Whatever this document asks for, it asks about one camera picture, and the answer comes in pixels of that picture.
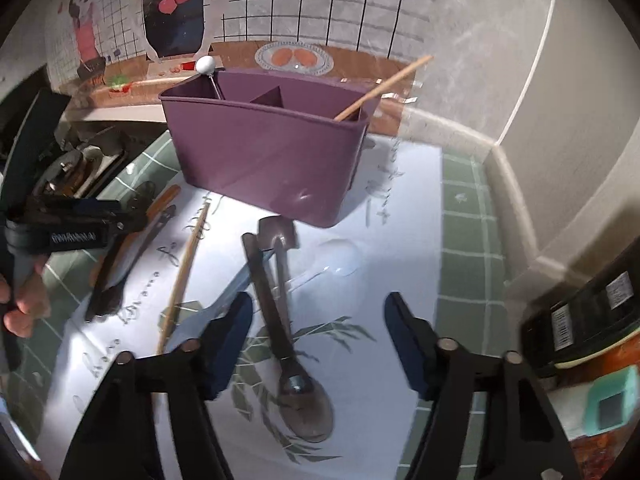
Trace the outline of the left hand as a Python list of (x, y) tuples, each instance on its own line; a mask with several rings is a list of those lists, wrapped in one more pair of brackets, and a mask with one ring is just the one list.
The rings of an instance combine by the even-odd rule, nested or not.
[(3, 315), (3, 325), (17, 337), (32, 336), (36, 322), (42, 318), (48, 318), (51, 314), (47, 287), (42, 279), (48, 260), (48, 255), (38, 256), (32, 274), (16, 292), (12, 290), (4, 276), (1, 277), (1, 303), (7, 304), (13, 300), (16, 305), (15, 309)]

